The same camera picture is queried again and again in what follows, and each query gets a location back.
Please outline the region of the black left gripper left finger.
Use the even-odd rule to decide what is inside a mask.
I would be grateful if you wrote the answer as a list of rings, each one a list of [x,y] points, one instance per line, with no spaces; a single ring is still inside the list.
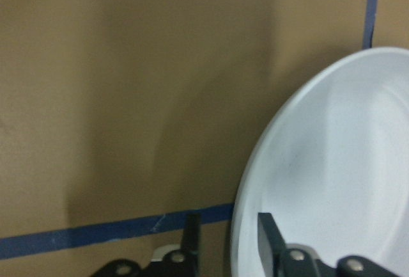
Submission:
[[[185,276],[199,276],[199,254],[201,248],[201,215],[187,214],[180,250],[184,256]]]

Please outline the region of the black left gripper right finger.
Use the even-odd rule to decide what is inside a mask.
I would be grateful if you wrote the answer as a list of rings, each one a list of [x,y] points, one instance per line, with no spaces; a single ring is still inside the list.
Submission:
[[[279,276],[286,243],[271,213],[258,213],[258,253],[265,276]]]

